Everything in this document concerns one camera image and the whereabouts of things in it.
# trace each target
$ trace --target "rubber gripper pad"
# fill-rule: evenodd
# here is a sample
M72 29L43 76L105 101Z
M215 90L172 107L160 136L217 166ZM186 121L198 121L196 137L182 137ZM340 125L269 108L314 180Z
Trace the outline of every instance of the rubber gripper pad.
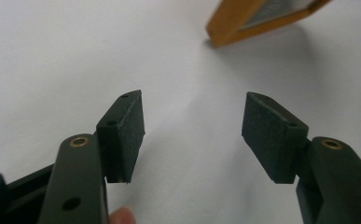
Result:
M242 136L275 183L294 182L295 151L307 134L308 126L270 97L247 93Z
M145 135L142 92L131 91L120 96L96 129L99 144L104 148L102 163L107 182L130 183Z

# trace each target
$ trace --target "screw hole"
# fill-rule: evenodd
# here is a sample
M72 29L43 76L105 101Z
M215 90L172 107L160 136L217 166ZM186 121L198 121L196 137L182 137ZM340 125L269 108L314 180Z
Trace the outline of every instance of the screw hole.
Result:
M329 147L331 149L342 149L342 144L332 139L324 139L322 140L322 144L325 147Z
M73 139L70 142L70 146L71 147L84 147L85 145L88 144L90 140L88 139L88 137L78 137Z
M85 139L82 139L82 138L76 139L73 143L76 145L81 145L81 144L85 143Z
M107 124L108 126L114 126L114 125L116 125L117 123L116 123L115 121L111 120L111 121L108 121L106 124Z
M62 209L64 211L75 210L81 204L81 200L79 198L71 198L63 203Z

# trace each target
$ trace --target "finger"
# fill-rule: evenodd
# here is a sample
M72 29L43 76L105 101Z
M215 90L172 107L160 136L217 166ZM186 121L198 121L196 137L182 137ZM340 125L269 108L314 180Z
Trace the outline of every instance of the finger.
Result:
M110 224L136 224L130 207L122 207L110 215Z

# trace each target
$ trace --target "orange frame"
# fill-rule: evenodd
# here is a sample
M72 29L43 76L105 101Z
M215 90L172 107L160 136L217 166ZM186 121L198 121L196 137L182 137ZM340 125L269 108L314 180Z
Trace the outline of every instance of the orange frame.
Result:
M223 0L206 26L212 44L215 47L221 47L299 21L310 16L331 0L315 0L305 9L240 30L240 27L246 24L267 1Z

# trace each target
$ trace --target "white table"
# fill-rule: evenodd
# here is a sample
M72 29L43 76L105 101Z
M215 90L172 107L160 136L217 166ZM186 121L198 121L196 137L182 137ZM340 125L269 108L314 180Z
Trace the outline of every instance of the white table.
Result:
M142 90L146 135L110 210L139 223L302 223L296 185L270 181L241 137L245 95L271 96L361 158L361 1L222 49L218 1L0 1L0 173L7 183L93 133Z

